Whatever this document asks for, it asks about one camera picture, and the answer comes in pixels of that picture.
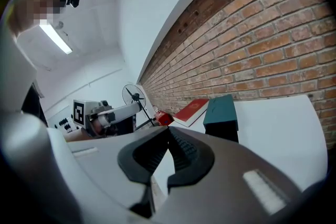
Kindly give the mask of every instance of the ceiling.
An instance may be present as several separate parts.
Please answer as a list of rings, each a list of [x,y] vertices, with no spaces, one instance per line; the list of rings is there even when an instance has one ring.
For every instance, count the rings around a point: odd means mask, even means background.
[[[58,34],[72,48],[65,54],[40,27],[24,32],[18,43],[37,68],[55,70],[60,65],[109,47],[117,46],[117,0],[80,0],[71,5],[51,22],[62,21]]]

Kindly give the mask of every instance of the black fan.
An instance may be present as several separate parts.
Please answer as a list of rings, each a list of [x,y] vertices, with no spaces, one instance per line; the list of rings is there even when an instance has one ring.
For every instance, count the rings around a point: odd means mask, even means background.
[[[134,102],[138,102],[141,109],[145,112],[147,118],[150,120],[150,122],[154,126],[152,119],[148,116],[145,110],[145,106],[146,106],[145,95],[137,86],[132,85],[132,84],[128,84],[124,86],[124,88],[122,89],[122,98],[125,104],[132,104]]]

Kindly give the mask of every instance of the person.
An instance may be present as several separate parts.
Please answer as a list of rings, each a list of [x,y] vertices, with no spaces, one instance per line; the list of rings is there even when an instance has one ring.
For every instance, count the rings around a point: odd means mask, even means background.
[[[33,85],[25,81],[33,81],[36,69],[22,52],[17,44],[17,38],[23,32],[39,25],[41,22],[51,19],[59,14],[66,5],[66,0],[12,0],[5,11],[5,17],[1,21],[1,46],[0,46],[0,110],[32,114],[41,119],[48,126],[40,105],[39,95]],[[18,65],[25,65],[23,70],[27,74],[19,74],[13,68],[8,68],[10,61]],[[20,96],[26,92],[25,99]],[[98,123],[94,123],[97,133],[101,132]],[[66,141],[78,141],[92,139],[85,129],[75,130],[64,135]]]

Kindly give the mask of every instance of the fan blade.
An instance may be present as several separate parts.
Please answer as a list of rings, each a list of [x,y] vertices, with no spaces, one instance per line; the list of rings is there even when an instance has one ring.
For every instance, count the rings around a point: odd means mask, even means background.
[[[125,87],[125,89],[128,91],[128,93],[130,94],[130,96],[132,96],[131,92]]]

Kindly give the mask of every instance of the fluorescent light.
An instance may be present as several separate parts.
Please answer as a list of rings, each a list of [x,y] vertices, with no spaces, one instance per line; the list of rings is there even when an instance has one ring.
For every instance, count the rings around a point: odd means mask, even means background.
[[[40,25],[40,27],[62,51],[64,51],[66,54],[72,53],[72,49],[70,49],[70,47],[63,41],[63,39],[57,34],[50,24],[43,24]]]

